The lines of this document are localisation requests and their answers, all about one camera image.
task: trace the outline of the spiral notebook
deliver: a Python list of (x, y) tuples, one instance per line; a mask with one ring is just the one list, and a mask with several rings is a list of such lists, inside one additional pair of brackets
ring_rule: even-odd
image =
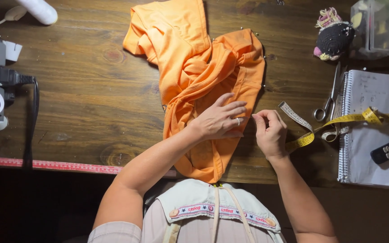
[[(361, 114), (368, 107), (389, 113), (389, 75), (350, 70), (344, 76), (342, 115)], [(389, 188), (389, 161), (375, 164), (370, 152), (389, 142), (389, 124), (351, 124), (340, 135), (338, 181)]]

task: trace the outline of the wooden table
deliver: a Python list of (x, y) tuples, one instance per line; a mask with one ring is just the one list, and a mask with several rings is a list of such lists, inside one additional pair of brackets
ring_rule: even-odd
[[(312, 56), (319, 31), (314, 26), (319, 10), (327, 7), (335, 7), (349, 19), (355, 1), (207, 0), (208, 32), (211, 38), (240, 27), (257, 32), (267, 68), (255, 111), (279, 110), (278, 104), (286, 101), (318, 127), (321, 123), (312, 113), (331, 92), (335, 63)], [(18, 22), (0, 25), (2, 39), (23, 45), (18, 62), (10, 67), (35, 75), (41, 90), (34, 159), (123, 166), (161, 141), (164, 113), (159, 71), (144, 57), (122, 48), (130, 7), (146, 2), (49, 0), (59, 15), (56, 24), (43, 26), (27, 14)], [(0, 20), (14, 5), (14, 1), (0, 1)], [(351, 62), (360, 68), (375, 65)], [(383, 63), (389, 65), (389, 59)], [(6, 108), (9, 126), (0, 131), (0, 157), (22, 158), (26, 107), (31, 99), (31, 87), (24, 86)], [(289, 126), (287, 141), (307, 132), (279, 113)], [(256, 145), (255, 132), (255, 124), (249, 122), (223, 181), (277, 183), (273, 168)], [(309, 185), (340, 186), (337, 142), (316, 139), (291, 157)]]

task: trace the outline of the orange t-shirt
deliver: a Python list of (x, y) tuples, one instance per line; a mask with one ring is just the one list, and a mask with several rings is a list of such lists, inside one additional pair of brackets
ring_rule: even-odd
[[(261, 42), (250, 29), (211, 42), (206, 26), (202, 0), (153, 2), (131, 9), (123, 46), (133, 54), (146, 54), (159, 67), (163, 139), (184, 129), (227, 92), (235, 93), (228, 103), (247, 102), (247, 112), (241, 116), (251, 115), (265, 67)], [(242, 132), (245, 126), (235, 129)], [(175, 168), (187, 177), (215, 183), (239, 140), (204, 141), (178, 160)]]

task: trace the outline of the red ruler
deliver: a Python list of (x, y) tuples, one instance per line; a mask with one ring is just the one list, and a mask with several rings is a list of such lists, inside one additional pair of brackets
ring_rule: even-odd
[[(8, 159), (0, 158), (0, 166), (21, 167), (23, 161), (20, 159)], [(32, 167), (37, 169), (58, 169), (69, 171), (83, 171), (94, 172), (103, 174), (118, 174), (123, 167), (120, 166), (105, 166), (105, 165), (89, 165), (80, 163), (68, 163), (68, 162), (55, 162), (55, 161), (43, 161), (33, 160)], [(169, 170), (164, 175), (166, 177), (175, 177), (176, 171)]]

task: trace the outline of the person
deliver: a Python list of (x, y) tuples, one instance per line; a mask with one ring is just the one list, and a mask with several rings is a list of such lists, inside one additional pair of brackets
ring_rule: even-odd
[[(224, 106), (232, 96), (219, 97), (179, 133), (127, 163), (103, 196), (89, 243), (285, 242), (274, 215), (255, 196), (229, 184), (217, 187), (183, 180), (160, 195), (143, 217), (145, 193), (193, 146), (209, 139), (243, 136), (231, 129), (248, 120), (234, 119), (247, 111), (246, 102)], [(277, 174), (297, 242), (338, 242), (327, 213), (285, 151), (287, 126), (280, 115), (262, 110), (252, 117), (257, 144)]]

